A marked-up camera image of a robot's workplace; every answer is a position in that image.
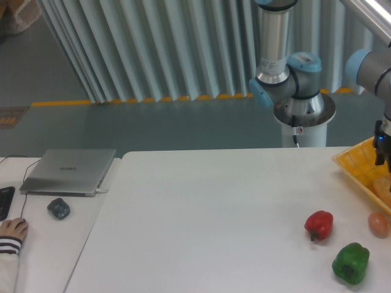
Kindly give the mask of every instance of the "computer mouse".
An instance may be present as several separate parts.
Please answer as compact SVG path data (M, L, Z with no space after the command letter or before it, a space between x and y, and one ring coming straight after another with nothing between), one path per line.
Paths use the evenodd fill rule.
M69 205L60 197L56 198L48 205L48 210L59 220L66 218L71 212Z

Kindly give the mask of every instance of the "corrugated metal wall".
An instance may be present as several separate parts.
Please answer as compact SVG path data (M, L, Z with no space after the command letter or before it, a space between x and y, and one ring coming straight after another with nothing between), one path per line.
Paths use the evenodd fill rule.
M262 11L253 0L38 0L93 102L249 93L260 63ZM380 42L339 0L299 0L288 53L323 63L322 88L358 88L347 58Z

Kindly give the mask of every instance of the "hand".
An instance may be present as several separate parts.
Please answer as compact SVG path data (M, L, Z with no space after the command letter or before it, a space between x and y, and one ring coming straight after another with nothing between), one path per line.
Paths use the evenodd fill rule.
M15 237L23 241L27 235L28 224L25 219L5 220L0 226L0 236Z

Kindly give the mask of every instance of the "floor mat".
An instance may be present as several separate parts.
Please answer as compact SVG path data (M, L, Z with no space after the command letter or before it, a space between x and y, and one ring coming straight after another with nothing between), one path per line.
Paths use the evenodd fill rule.
M14 128L28 107L0 108L0 129Z

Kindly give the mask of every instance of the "black keyboard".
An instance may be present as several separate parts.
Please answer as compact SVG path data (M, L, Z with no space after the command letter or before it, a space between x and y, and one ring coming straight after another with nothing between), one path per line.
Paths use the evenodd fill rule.
M15 188L10 186L0 189L0 221L8 217Z

